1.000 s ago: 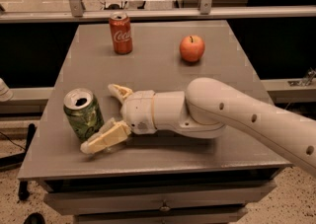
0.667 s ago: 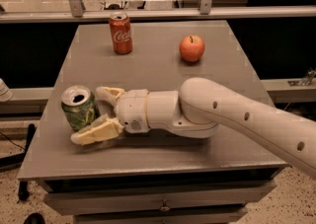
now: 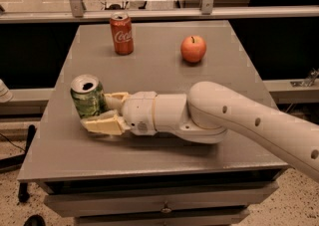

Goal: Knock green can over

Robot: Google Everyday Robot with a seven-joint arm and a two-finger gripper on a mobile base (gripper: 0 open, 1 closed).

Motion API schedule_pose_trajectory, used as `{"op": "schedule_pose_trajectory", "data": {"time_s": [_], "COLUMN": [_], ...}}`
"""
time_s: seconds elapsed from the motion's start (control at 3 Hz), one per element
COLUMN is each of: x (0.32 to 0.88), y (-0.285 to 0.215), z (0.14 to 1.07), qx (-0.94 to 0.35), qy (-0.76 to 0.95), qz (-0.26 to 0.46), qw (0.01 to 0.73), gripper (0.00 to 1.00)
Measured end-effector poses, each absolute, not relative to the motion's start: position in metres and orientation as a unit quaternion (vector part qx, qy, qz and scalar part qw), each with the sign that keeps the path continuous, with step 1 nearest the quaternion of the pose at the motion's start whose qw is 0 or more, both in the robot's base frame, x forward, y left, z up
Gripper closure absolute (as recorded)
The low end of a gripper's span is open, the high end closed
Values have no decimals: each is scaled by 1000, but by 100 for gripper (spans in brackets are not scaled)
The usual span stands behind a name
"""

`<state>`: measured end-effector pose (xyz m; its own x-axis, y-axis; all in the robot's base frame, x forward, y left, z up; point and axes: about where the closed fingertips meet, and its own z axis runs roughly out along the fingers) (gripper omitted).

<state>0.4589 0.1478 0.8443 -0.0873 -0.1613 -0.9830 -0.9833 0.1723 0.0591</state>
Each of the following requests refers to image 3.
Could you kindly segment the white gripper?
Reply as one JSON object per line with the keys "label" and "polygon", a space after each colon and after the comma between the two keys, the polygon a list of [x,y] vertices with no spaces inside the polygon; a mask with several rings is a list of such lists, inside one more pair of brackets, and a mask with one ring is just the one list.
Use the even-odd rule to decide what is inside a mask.
{"label": "white gripper", "polygon": [[181,135],[187,131],[188,111],[185,94],[158,95],[156,92],[104,94],[110,110],[98,116],[83,118],[82,126],[89,132],[122,135],[127,130],[135,135],[168,132]]}

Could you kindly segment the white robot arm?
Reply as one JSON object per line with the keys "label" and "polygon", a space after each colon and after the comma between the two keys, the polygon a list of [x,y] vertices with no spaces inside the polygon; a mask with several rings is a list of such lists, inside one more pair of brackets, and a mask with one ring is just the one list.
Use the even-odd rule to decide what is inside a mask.
{"label": "white robot arm", "polygon": [[199,82],[187,94],[115,93],[105,99],[107,112],[81,120],[86,130],[110,135],[167,132],[199,143],[220,142],[233,130],[319,181],[318,125],[217,83]]}

